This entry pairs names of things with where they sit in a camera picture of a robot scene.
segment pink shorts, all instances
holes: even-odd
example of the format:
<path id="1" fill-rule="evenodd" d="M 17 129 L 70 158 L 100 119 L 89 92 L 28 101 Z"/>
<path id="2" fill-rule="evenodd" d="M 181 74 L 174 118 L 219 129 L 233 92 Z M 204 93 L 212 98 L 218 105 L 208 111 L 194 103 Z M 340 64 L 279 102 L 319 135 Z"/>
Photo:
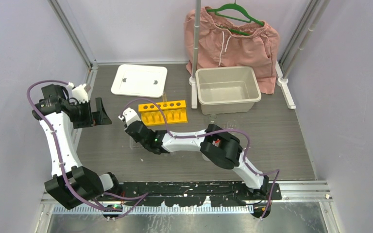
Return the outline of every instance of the pink shorts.
<path id="1" fill-rule="evenodd" d="M 213 67 L 252 67 L 262 93 L 273 94 L 275 89 L 279 35 L 270 25 L 261 27 L 257 23 L 235 26 L 226 18 L 201 9 L 198 69 Z M 191 61 L 194 55 L 195 10 L 188 13 L 184 23 L 185 47 L 190 62 L 186 66 L 192 72 Z M 246 32 L 238 35 L 228 29 Z"/>

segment white plastic lid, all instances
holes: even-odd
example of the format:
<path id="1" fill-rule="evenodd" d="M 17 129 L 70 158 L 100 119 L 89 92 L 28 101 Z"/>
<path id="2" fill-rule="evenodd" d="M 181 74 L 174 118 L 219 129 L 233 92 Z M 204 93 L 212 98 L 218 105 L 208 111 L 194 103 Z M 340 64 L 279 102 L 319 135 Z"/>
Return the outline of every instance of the white plastic lid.
<path id="1" fill-rule="evenodd" d="M 167 72 L 165 67 L 120 65 L 111 92 L 115 95 L 161 97 Z"/>

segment metal pole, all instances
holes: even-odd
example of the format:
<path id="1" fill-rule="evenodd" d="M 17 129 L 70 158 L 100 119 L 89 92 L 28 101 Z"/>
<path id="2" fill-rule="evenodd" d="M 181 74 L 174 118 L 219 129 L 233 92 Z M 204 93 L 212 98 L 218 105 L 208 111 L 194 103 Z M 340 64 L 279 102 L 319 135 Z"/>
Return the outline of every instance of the metal pole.
<path id="1" fill-rule="evenodd" d="M 192 77 L 195 79 L 195 73 L 198 65 L 198 48 L 199 48 L 199 26 L 201 15 L 201 0 L 195 3 L 195 27 L 194 27 L 194 58 L 192 61 Z"/>
<path id="2" fill-rule="evenodd" d="M 319 0 L 309 1 L 309 4 L 306 7 L 306 10 L 301 18 L 301 21 L 298 23 L 297 29 L 295 29 L 294 34 L 292 34 L 291 40 L 289 41 L 287 47 L 284 50 L 284 54 L 280 59 L 280 65 L 282 68 L 285 67 L 284 64 L 286 64 L 286 60 L 288 59 L 292 46 L 294 46 L 294 44 L 298 41 L 298 38 L 300 37 L 301 33 L 307 27 L 307 23 L 311 20 L 315 12 L 314 10 L 317 8 L 317 5 L 319 5 L 319 2 Z"/>
<path id="3" fill-rule="evenodd" d="M 298 47 L 297 51 L 295 52 L 294 56 L 291 59 L 291 62 L 288 65 L 287 70 L 285 71 L 285 74 L 283 76 L 284 79 L 287 78 L 288 74 L 291 72 L 292 68 L 294 67 L 294 64 L 297 60 L 297 57 L 299 53 L 305 48 L 305 44 L 307 43 L 308 39 L 311 37 L 312 32 L 314 31 L 315 27 L 317 26 L 318 21 L 320 21 L 322 14 L 324 13 L 325 9 L 327 8 L 330 0 L 324 0 L 324 3 L 322 4 L 321 8 L 317 12 L 317 15 L 315 16 L 314 20 L 311 23 L 311 26 L 308 28 L 308 32 L 305 34 L 300 46 Z"/>

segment light gray wall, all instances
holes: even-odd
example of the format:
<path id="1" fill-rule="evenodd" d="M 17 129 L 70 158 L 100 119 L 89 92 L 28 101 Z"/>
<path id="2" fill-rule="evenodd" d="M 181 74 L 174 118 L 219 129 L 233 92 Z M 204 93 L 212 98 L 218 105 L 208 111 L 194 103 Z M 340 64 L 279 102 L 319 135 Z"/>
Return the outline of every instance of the light gray wall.
<path id="1" fill-rule="evenodd" d="M 373 1 L 330 2 L 289 87 L 346 232 L 373 233 Z"/>
<path id="2" fill-rule="evenodd" d="M 238 0 L 258 20 L 281 36 L 279 56 L 310 0 Z M 61 0 L 68 6 L 98 62 L 187 61 L 184 20 L 195 0 Z M 221 7 L 233 0 L 202 0 Z M 226 14 L 243 18 L 241 13 Z"/>
<path id="3" fill-rule="evenodd" d="M 51 178 L 48 144 L 26 89 L 46 79 L 83 82 L 86 73 L 47 0 L 0 0 L 0 233 L 32 232 Z M 33 99 L 41 96 L 37 88 Z"/>

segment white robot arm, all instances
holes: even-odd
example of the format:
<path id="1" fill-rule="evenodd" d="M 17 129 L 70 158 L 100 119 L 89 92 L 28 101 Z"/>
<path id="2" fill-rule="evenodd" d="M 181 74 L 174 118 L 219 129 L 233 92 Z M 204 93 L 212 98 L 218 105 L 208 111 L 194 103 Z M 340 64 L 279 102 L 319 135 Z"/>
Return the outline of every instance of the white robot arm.
<path id="1" fill-rule="evenodd" d="M 138 114 L 131 108 L 125 109 L 120 120 L 125 122 L 125 131 L 145 149 L 155 154 L 170 153 L 180 150 L 198 151 L 215 165 L 233 170 L 245 182 L 248 188 L 256 190 L 267 189 L 268 177 L 255 175 L 245 163 L 259 174 L 261 171 L 247 159 L 243 161 L 243 149 L 239 139 L 230 133 L 206 133 L 221 130 L 217 125 L 209 125 L 206 130 L 190 133 L 167 131 L 152 131 L 140 120 Z"/>
<path id="2" fill-rule="evenodd" d="M 112 124 L 103 108 L 101 98 L 96 98 L 97 111 L 91 112 L 88 90 L 89 86 L 86 84 L 74 87 L 70 98 L 63 86 L 51 84 L 42 88 L 44 98 L 35 104 L 35 107 L 53 126 L 54 132 L 35 110 L 32 111 L 45 132 L 51 152 L 52 179 L 45 182 L 45 189 L 67 209 L 72 209 L 81 202 L 65 188 L 53 133 L 58 139 L 65 173 L 69 179 L 74 178 L 74 181 L 69 182 L 78 195 L 91 200 L 107 190 L 119 188 L 119 183 L 112 173 L 98 176 L 82 166 L 72 142 L 72 129 Z"/>

